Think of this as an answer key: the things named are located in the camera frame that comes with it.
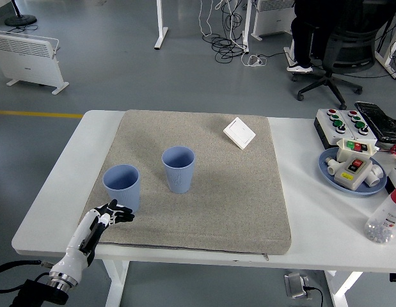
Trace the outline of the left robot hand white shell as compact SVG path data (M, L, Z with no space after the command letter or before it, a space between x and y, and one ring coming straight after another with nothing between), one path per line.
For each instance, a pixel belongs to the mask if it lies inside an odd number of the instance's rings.
M133 219L132 209L119 205L116 199L89 210L70 239L65 256L50 270L47 284L64 292L76 287L95 257L95 248L104 230Z

